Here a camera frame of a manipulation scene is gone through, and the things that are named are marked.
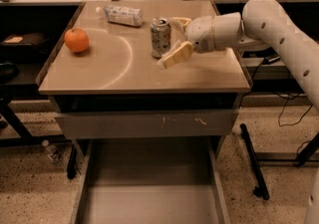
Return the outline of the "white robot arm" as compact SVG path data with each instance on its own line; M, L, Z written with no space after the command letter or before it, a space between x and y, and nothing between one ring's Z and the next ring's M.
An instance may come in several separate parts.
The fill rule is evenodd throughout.
M183 39L159 60L168 69L190 58L225 48L258 51L272 48L306 94L319 109L319 45L290 19L276 0L248 0L240 13L195 19L171 17ZM281 191L284 205L253 207L237 201L230 214L233 224L318 224L318 174L307 179L286 176Z

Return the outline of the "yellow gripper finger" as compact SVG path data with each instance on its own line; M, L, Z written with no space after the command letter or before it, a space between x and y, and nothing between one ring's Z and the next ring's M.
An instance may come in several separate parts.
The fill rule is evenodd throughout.
M190 41L177 41L172 48L157 62L159 69L168 69L176 64L188 60L194 52L194 46Z
M191 22L191 19L186 17L170 17L169 22L184 34L186 27Z

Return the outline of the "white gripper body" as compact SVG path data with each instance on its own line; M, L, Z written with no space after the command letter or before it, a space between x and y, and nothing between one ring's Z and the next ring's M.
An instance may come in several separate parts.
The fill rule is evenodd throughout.
M215 49L212 21L211 16L198 17L185 28L186 39L193 44L194 50L199 54L212 52Z

